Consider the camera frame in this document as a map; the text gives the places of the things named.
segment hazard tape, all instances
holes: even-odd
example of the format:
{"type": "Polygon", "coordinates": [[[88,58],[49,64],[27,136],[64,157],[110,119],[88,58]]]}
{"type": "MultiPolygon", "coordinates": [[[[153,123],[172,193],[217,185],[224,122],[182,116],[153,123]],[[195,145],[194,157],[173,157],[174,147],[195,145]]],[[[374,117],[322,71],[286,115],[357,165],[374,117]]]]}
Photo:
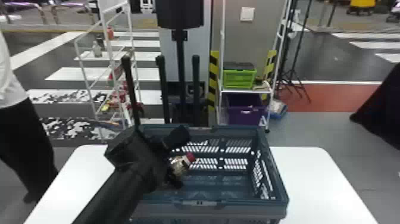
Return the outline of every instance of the hazard tape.
{"type": "Polygon", "coordinates": [[[210,54],[210,79],[208,81],[208,111],[215,111],[215,102],[218,92],[218,59],[219,51],[211,51],[210,54]]]}
{"type": "MultiPolygon", "coordinates": [[[[273,79],[274,79],[274,68],[275,68],[275,56],[277,54],[276,50],[270,50],[267,55],[267,59],[264,67],[264,77],[267,79],[267,82],[273,87],[273,79]]],[[[268,94],[262,94],[261,100],[266,100],[268,94]]]]}

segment crate handle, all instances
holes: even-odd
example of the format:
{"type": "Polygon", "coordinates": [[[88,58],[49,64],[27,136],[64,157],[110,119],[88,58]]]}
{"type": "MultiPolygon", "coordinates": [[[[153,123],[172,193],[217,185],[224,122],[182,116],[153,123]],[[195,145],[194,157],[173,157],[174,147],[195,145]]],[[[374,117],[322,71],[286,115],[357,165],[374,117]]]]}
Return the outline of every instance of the crate handle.
{"type": "Polygon", "coordinates": [[[252,111],[250,110],[241,110],[240,113],[241,114],[251,114],[252,111]]]}
{"type": "Polygon", "coordinates": [[[218,209],[223,209],[225,205],[222,205],[219,202],[216,201],[174,201],[173,202],[174,206],[178,209],[185,210],[185,209],[191,209],[193,206],[196,207],[213,207],[213,209],[218,210],[218,209]]]}

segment red cap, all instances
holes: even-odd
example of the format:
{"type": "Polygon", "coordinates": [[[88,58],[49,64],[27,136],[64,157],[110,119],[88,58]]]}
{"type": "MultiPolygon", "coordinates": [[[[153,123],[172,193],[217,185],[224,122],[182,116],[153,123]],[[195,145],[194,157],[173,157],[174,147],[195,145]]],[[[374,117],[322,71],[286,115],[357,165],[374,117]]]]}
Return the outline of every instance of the red cap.
{"type": "Polygon", "coordinates": [[[186,153],[186,158],[190,161],[190,163],[196,161],[196,157],[193,155],[193,153],[186,153]]]}

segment bottle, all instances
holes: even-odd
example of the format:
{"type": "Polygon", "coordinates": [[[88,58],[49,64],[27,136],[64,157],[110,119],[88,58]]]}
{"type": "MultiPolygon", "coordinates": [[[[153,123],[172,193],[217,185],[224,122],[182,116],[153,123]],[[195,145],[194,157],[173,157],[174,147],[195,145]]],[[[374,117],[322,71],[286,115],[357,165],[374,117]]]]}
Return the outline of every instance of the bottle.
{"type": "Polygon", "coordinates": [[[188,172],[190,168],[190,164],[196,161],[193,153],[186,153],[184,156],[177,156],[172,159],[171,167],[173,169],[173,173],[178,177],[182,177],[188,172]]]}
{"type": "Polygon", "coordinates": [[[113,28],[109,27],[107,28],[107,35],[108,35],[108,39],[109,40],[113,40],[114,39],[114,31],[113,28]]]}
{"type": "Polygon", "coordinates": [[[96,37],[96,41],[97,41],[97,44],[101,47],[102,50],[105,49],[104,40],[103,40],[103,37],[101,35],[98,35],[96,37]]]}
{"type": "Polygon", "coordinates": [[[113,79],[113,73],[112,72],[110,72],[110,75],[108,76],[107,84],[111,88],[114,87],[114,79],[113,79]]]}
{"type": "Polygon", "coordinates": [[[93,41],[93,55],[95,58],[101,58],[103,56],[101,52],[101,47],[97,44],[97,41],[93,41]]]}

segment white shirt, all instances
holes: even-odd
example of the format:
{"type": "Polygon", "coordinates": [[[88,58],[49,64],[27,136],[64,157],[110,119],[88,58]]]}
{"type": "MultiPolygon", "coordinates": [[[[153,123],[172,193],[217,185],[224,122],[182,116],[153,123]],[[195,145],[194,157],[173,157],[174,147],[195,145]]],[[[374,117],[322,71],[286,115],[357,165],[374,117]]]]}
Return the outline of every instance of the white shirt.
{"type": "Polygon", "coordinates": [[[24,101],[28,94],[11,70],[10,53],[0,31],[0,108],[24,101]]]}

